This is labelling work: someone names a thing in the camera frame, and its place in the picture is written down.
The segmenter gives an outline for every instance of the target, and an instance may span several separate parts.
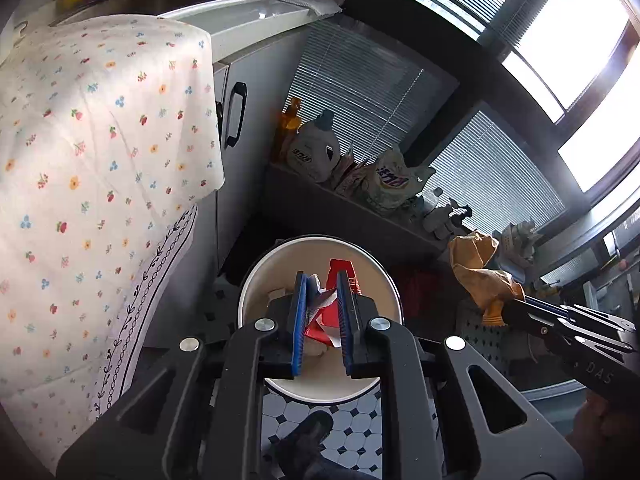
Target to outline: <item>silver screw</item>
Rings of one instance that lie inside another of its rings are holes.
[[[452,350],[462,350],[465,347],[465,340],[457,335],[452,335],[444,340],[444,344]]]
[[[371,328],[374,330],[388,330],[391,327],[391,323],[389,323],[388,319],[384,317],[375,317],[371,321],[369,321]]]
[[[254,326],[255,329],[259,330],[260,332],[268,332],[269,330],[273,330],[273,327],[275,327],[276,324],[273,322],[273,319],[269,319],[268,317],[261,317],[258,321],[255,322]]]
[[[198,349],[200,342],[194,337],[186,337],[180,341],[180,350],[183,352],[193,352]]]

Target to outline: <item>person's foot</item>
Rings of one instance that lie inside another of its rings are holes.
[[[334,427],[331,415],[321,410],[311,413],[274,448],[280,469],[288,478],[301,478],[306,468],[320,456],[320,443]]]

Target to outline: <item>cabinet handle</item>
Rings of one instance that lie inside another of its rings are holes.
[[[218,140],[222,140],[223,107],[220,101],[216,101],[216,116],[218,117]]]
[[[242,121],[244,120],[244,108],[246,107],[246,83],[242,83],[238,81],[234,88],[231,91],[231,96],[229,98],[229,110],[231,110],[231,106],[234,102],[234,94],[238,94],[242,96],[242,109],[240,110],[240,121],[238,122],[238,132],[235,137],[227,137],[225,139],[225,148],[228,146],[230,148],[234,147],[238,140],[240,140],[240,133],[242,133]]]

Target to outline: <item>laundry detergent pouch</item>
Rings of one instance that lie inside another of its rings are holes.
[[[408,168],[396,145],[375,161],[373,171],[362,181],[360,198],[374,211],[388,216],[402,202],[420,193],[435,172],[427,165]]]

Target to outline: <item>white detergent jug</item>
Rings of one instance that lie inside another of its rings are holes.
[[[300,126],[289,146],[287,163],[314,182],[324,182],[340,160],[340,142],[332,131],[334,113],[324,110],[316,120]]]

